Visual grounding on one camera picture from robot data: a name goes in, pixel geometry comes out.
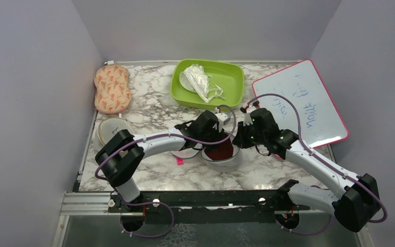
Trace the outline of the dark red bra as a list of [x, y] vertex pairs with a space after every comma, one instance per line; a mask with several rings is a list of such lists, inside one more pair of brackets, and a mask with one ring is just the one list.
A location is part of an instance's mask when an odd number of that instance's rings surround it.
[[210, 160], [222, 161], [233, 156], [234, 148], [229, 138], [223, 143], [205, 148], [203, 152]]

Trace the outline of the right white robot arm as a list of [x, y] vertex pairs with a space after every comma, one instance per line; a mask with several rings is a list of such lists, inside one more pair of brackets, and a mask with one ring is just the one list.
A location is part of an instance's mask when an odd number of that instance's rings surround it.
[[289, 209], [304, 205], [333, 215], [347, 230], [359, 232], [381, 209], [376, 179], [360, 176], [309, 148], [295, 132], [280, 129], [265, 108], [253, 110], [237, 124], [233, 144], [241, 149], [263, 145], [321, 181], [326, 189], [312, 188], [300, 182], [288, 182], [276, 195], [277, 205]]

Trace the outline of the white lace bra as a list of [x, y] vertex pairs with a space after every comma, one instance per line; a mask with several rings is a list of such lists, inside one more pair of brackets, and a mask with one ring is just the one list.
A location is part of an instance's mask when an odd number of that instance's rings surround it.
[[196, 93], [205, 103], [209, 103], [214, 98], [221, 98], [224, 90], [213, 83], [213, 76], [207, 75], [204, 68], [198, 64], [192, 64], [179, 74], [181, 86], [193, 93]]

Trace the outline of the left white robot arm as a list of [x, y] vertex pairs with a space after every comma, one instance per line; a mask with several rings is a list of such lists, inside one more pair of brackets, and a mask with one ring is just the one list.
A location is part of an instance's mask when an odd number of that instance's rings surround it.
[[120, 130], [96, 154], [98, 170], [121, 195], [123, 207], [135, 211], [141, 205], [141, 197], [132, 176], [144, 158], [164, 152], [214, 148], [221, 143], [223, 127], [228, 121], [229, 117], [224, 113], [204, 111], [197, 119], [164, 132], [134, 135], [128, 130]]

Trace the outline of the white mesh laundry bag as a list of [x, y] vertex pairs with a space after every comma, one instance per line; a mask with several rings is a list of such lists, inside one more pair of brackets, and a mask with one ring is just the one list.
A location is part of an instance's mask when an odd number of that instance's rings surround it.
[[[234, 135], [230, 137], [231, 143], [235, 138]], [[233, 156], [227, 160], [222, 161], [213, 161], [210, 160], [203, 152], [202, 144], [196, 144], [195, 147], [191, 149], [186, 149], [182, 151], [171, 151], [170, 153], [176, 157], [181, 158], [183, 160], [189, 160], [194, 157], [200, 157], [204, 163], [211, 169], [218, 172], [232, 172], [237, 170], [242, 163], [242, 151], [237, 146], [234, 146]]]

